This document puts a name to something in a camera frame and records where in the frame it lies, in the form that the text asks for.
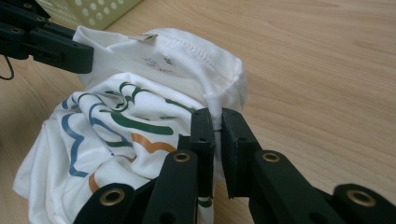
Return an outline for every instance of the wood grain surface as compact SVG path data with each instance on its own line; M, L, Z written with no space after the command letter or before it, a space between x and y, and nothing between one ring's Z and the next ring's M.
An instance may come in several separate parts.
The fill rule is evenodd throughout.
M245 64L243 115L263 148L326 192L356 183L396 203L395 24L387 0L143 0L107 30L175 27L227 49ZM11 62L15 78L0 81L0 222L28 223L14 176L42 122L82 86L32 59ZM223 184L215 196L216 223L252 223L246 199L228 200Z

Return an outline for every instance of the wire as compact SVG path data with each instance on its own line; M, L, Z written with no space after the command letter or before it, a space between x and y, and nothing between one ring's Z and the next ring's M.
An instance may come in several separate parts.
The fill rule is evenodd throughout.
M3 80L11 80L12 78L14 78L14 69L12 68L11 62L9 61L8 57L6 55L4 55L4 58L7 61L9 71L11 72L11 76L9 76L9 77L0 76L0 78Z

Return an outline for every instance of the plastic basket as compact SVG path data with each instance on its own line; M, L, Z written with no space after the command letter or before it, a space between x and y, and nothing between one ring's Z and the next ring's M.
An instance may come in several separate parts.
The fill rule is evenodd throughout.
M142 0L36 0L60 24L104 30Z

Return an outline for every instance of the white cloth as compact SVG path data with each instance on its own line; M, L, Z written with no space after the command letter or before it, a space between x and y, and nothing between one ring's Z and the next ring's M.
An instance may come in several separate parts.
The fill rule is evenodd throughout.
M72 223L98 188L137 189L158 176L178 137L190 135L194 110L208 107L216 132L222 107L242 110L247 79L239 59L183 31L148 33L158 36L138 41L78 27L75 40L94 47L92 72L79 75L86 90L44 122L14 182L29 200L31 223ZM213 206L198 214L199 223L213 222Z

